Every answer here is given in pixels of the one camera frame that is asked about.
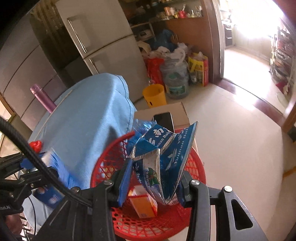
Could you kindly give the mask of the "person's left hand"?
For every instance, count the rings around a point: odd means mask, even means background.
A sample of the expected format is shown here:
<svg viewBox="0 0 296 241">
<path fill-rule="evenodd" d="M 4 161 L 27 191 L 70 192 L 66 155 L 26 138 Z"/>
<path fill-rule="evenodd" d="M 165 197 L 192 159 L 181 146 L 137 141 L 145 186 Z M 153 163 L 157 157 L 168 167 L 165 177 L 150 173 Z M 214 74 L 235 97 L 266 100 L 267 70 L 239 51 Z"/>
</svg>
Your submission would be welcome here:
<svg viewBox="0 0 296 241">
<path fill-rule="evenodd" d="M 13 214 L 13 215 L 7 215 L 5 217 L 5 223 L 11 233 L 14 235 L 20 235 L 22 228 L 23 228 L 23 223 L 21 221 L 21 218 L 18 214 Z"/>
</svg>

